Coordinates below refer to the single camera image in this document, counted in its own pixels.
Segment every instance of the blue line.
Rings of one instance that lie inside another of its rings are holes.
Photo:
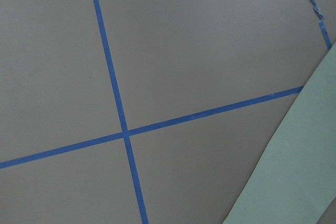
[[[176,125],[176,124],[179,124],[179,123],[184,123],[184,122],[188,122],[188,121],[199,119],[199,118],[204,118],[206,116],[223,113],[223,112],[227,112],[227,111],[230,111],[230,110],[236,110],[236,109],[240,109],[240,108],[250,106],[250,105],[254,105],[254,104],[257,104],[257,103],[267,102],[267,101],[270,101],[270,100],[286,97],[288,95],[297,94],[297,93],[300,93],[302,88],[303,88],[303,86],[293,88],[293,89],[289,89],[289,90],[285,90],[285,91],[281,91],[281,92],[274,93],[274,94],[264,95],[262,97],[253,98],[253,99],[242,101],[242,102],[233,103],[233,104],[222,106],[222,107],[215,108],[215,109],[210,109],[210,110],[206,110],[206,111],[202,111],[202,112],[198,112],[198,113],[194,113],[194,114],[190,114],[190,115],[185,115],[185,116],[182,116],[180,118],[174,118],[174,119],[170,119],[170,120],[167,120],[167,121],[163,121],[163,122],[154,123],[154,124],[150,124],[150,125],[147,125],[147,126],[139,127],[139,128],[130,130],[130,135],[133,136],[133,135],[141,134],[141,133],[148,132],[148,131],[154,131],[154,130],[164,128],[164,127],[168,127],[168,126],[171,126],[171,125]]]
[[[45,158],[45,157],[55,156],[55,155],[62,154],[62,153],[65,153],[65,152],[72,152],[72,151],[75,151],[75,150],[79,150],[79,149],[86,148],[86,147],[93,146],[93,145],[97,145],[97,144],[106,143],[106,142],[113,141],[113,140],[120,139],[120,138],[122,138],[122,134],[117,133],[117,134],[113,134],[113,135],[109,135],[109,136],[103,136],[103,137],[100,137],[100,138],[88,140],[88,141],[77,143],[77,144],[67,145],[67,146],[64,146],[64,147],[60,147],[60,148],[45,151],[45,152],[36,153],[36,154],[25,156],[25,157],[12,159],[12,160],[9,160],[9,161],[4,161],[4,162],[0,163],[0,169],[7,168],[7,167],[10,167],[10,166],[14,166],[14,165],[27,163],[27,162],[31,162],[31,161],[35,161],[35,160],[42,159],[42,158]]]
[[[102,40],[102,43],[103,43],[105,58],[106,58],[106,62],[107,62],[107,66],[108,66],[108,70],[109,70],[109,74],[110,74],[110,79],[111,79],[113,94],[114,94],[114,98],[115,98],[115,103],[117,105],[117,110],[118,110],[121,130],[122,130],[122,136],[124,138],[127,158],[128,158],[128,162],[129,162],[129,165],[130,165],[130,170],[131,170],[131,174],[132,174],[136,199],[138,201],[140,216],[141,216],[142,223],[143,224],[148,224],[149,222],[148,222],[148,217],[147,217],[147,213],[146,213],[145,204],[144,204],[144,201],[143,201],[143,196],[142,196],[142,191],[141,191],[137,166],[136,166],[135,160],[134,160],[132,144],[131,144],[131,140],[130,140],[129,131],[128,131],[128,128],[127,128],[124,109],[123,109],[122,102],[121,102],[121,96],[120,96],[120,92],[119,92],[119,88],[118,88],[117,77],[115,76],[116,73],[114,71],[112,56],[111,56],[110,47],[109,47],[109,43],[108,43],[106,31],[105,31],[105,25],[104,25],[104,21],[103,21],[102,12],[101,12],[101,9],[100,9],[99,0],[93,0],[93,3],[94,3],[94,8],[96,10],[96,16],[97,16],[98,26],[99,26],[99,30],[100,30],[100,36],[101,36],[101,40]]]
[[[317,6],[316,1],[315,0],[309,0],[309,1],[313,5],[314,12],[316,13],[316,15],[320,19],[320,21],[319,21],[319,27],[320,27],[320,30],[322,32],[324,42],[326,43],[326,46],[327,46],[328,50],[330,50],[332,45],[331,45],[331,42],[330,42],[329,35],[327,33],[327,29],[326,29],[326,27],[324,25],[324,22],[323,22],[323,15],[322,15],[322,13],[320,11],[320,8]]]

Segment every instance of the blue grid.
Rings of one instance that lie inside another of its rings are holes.
[[[323,35],[323,39],[326,43],[326,46],[329,50],[331,48],[331,42],[330,42],[326,27],[325,27],[324,22],[323,22],[323,15],[321,14],[315,0],[310,0],[310,2],[313,4],[314,12],[316,13],[316,15],[320,19],[319,27],[321,29],[321,33]],[[157,129],[160,129],[160,128],[164,128],[164,127],[168,127],[168,126],[172,126],[172,125],[196,120],[196,119],[203,118],[203,117],[206,117],[206,116],[211,116],[211,115],[215,115],[215,114],[219,114],[219,113],[223,113],[223,112],[227,112],[227,111],[231,111],[231,110],[235,110],[235,109],[240,109],[240,108],[243,108],[243,107],[246,107],[246,106],[250,106],[250,105],[254,105],[254,104],[258,104],[258,103],[267,102],[267,101],[271,101],[271,100],[274,100],[274,99],[286,97],[286,96],[289,96],[289,95],[297,94],[302,90],[303,86],[129,130],[128,127],[127,127],[126,118],[125,118],[125,115],[124,115],[124,109],[123,109],[122,100],[121,100],[121,96],[120,96],[120,92],[119,92],[119,88],[118,88],[116,73],[114,71],[112,55],[111,55],[110,48],[109,48],[109,43],[108,43],[108,39],[107,39],[107,35],[106,35],[106,30],[105,30],[105,26],[104,26],[104,22],[103,22],[103,17],[102,17],[102,12],[101,12],[101,9],[100,9],[99,0],[93,0],[93,3],[94,3],[94,8],[96,10],[96,16],[97,16],[98,26],[99,26],[99,30],[100,30],[102,45],[103,45],[104,54],[105,54],[105,57],[106,57],[107,67],[108,67],[108,71],[109,71],[109,75],[110,75],[110,80],[111,80],[111,85],[112,85],[112,89],[113,89],[115,103],[117,105],[119,121],[120,121],[122,132],[112,134],[112,135],[108,135],[108,136],[99,137],[99,138],[96,138],[96,139],[93,139],[93,140],[80,142],[80,143],[77,143],[77,144],[67,145],[67,146],[64,146],[64,147],[48,150],[48,151],[45,151],[45,152],[36,153],[36,154],[33,154],[33,155],[28,155],[28,156],[12,159],[12,160],[9,160],[9,161],[4,161],[4,162],[0,163],[0,169],[10,167],[10,166],[19,165],[19,164],[23,164],[23,163],[27,163],[27,162],[31,162],[31,161],[35,161],[35,160],[46,158],[46,157],[51,157],[51,156],[66,153],[66,152],[75,151],[75,150],[78,150],[78,149],[81,149],[81,148],[86,148],[86,147],[89,147],[89,146],[93,146],[93,145],[97,145],[97,144],[101,144],[101,143],[106,143],[106,142],[110,142],[110,141],[113,141],[113,140],[123,138],[125,148],[126,148],[126,152],[127,152],[129,165],[130,165],[131,175],[132,175],[132,179],[133,179],[136,199],[138,201],[141,220],[142,220],[143,224],[148,224],[149,221],[148,221],[146,208],[145,208],[145,204],[144,204],[144,200],[143,200],[143,196],[142,196],[142,192],[141,192],[141,186],[140,186],[139,176],[138,176],[138,172],[137,172],[137,166],[135,164],[135,159],[134,159],[134,155],[133,155],[130,136],[138,135],[138,134],[141,134],[141,133],[144,133],[144,132],[154,131],[154,130],[157,130]]]

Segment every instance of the light green paper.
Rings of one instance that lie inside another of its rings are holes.
[[[336,196],[336,46],[300,92],[223,224],[315,224]]]

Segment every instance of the green fabric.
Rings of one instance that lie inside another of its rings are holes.
[[[315,224],[336,196],[336,46],[276,130],[223,224]]]

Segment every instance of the blue tape strip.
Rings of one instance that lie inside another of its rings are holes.
[[[106,142],[113,141],[113,140],[120,139],[120,138],[122,138],[122,134],[117,133],[117,134],[113,134],[113,135],[109,135],[109,136],[103,136],[103,137],[100,137],[100,138],[88,140],[88,141],[77,143],[77,144],[67,145],[67,146],[64,146],[64,147],[60,147],[60,148],[45,151],[45,152],[36,153],[36,154],[25,156],[25,157],[12,159],[12,160],[9,160],[9,161],[4,161],[4,162],[0,163],[0,169],[10,167],[10,166],[14,166],[14,165],[27,163],[27,162],[31,162],[31,161],[35,161],[35,160],[42,159],[42,158],[45,158],[45,157],[55,156],[55,155],[62,154],[62,153],[65,153],[65,152],[72,152],[72,151],[75,151],[75,150],[79,150],[79,149],[86,148],[86,147],[93,146],[93,145],[97,145],[97,144],[106,143]]]
[[[328,50],[330,50],[331,48],[331,42],[330,42],[330,38],[329,38],[329,35],[327,33],[327,29],[324,25],[324,22],[323,22],[323,15],[319,9],[319,7],[317,6],[317,3],[315,0],[309,0],[311,2],[311,4],[313,5],[313,10],[314,12],[316,13],[316,15],[319,17],[320,19],[320,22],[319,22],[319,27],[320,27],[320,30],[322,32],[322,35],[323,35],[323,39],[324,39],[324,42],[326,43],[326,46],[328,48]]]
[[[142,223],[143,224],[148,224],[148,217],[147,217],[146,208],[145,208],[145,204],[144,204],[144,200],[143,200],[143,196],[142,196],[142,191],[141,191],[137,166],[136,166],[135,160],[134,160],[132,144],[131,144],[131,140],[130,140],[129,131],[128,131],[128,128],[127,128],[124,109],[123,109],[122,102],[121,102],[121,96],[120,96],[120,92],[119,92],[119,88],[118,88],[117,77],[116,77],[116,73],[114,71],[112,56],[111,56],[111,52],[110,52],[110,47],[109,47],[107,35],[106,35],[106,30],[105,30],[105,25],[104,25],[104,21],[103,21],[103,16],[102,16],[99,0],[93,0],[93,3],[94,3],[94,8],[96,10],[96,16],[97,16],[98,26],[99,26],[99,30],[100,30],[101,41],[103,43],[103,48],[104,48],[104,53],[105,53],[105,58],[106,58],[109,74],[110,74],[110,79],[111,79],[113,94],[114,94],[114,98],[115,98],[115,103],[117,105],[117,110],[118,110],[121,130],[122,130],[122,136],[124,138],[127,158],[128,158],[128,162],[129,162],[129,165],[130,165],[130,170],[131,170],[131,174],[132,174],[136,199],[138,201],[140,216],[141,216]]]
[[[281,91],[281,92],[274,93],[274,94],[264,95],[262,97],[258,97],[258,98],[254,98],[254,99],[250,99],[250,100],[246,100],[246,101],[242,101],[242,102],[233,103],[233,104],[222,106],[222,107],[215,108],[215,109],[210,109],[210,110],[194,113],[194,114],[191,114],[191,115],[185,115],[185,116],[182,116],[180,118],[174,118],[174,119],[170,119],[170,120],[167,120],[167,121],[163,121],[163,122],[154,123],[154,124],[150,124],[150,125],[147,125],[147,126],[139,127],[139,128],[130,130],[130,135],[133,136],[133,135],[141,134],[141,133],[148,132],[148,131],[154,131],[154,130],[164,128],[164,127],[168,127],[168,126],[171,126],[171,125],[184,123],[184,122],[188,122],[188,121],[199,119],[199,118],[204,118],[206,116],[223,113],[223,112],[230,111],[230,110],[240,109],[240,108],[250,106],[250,105],[253,105],[253,104],[267,102],[267,101],[278,99],[278,98],[281,98],[281,97],[286,97],[286,96],[292,95],[292,94],[297,94],[297,93],[300,93],[302,88],[303,88],[303,86],[293,88],[293,89],[289,89],[289,90],[285,90],[285,91]]]

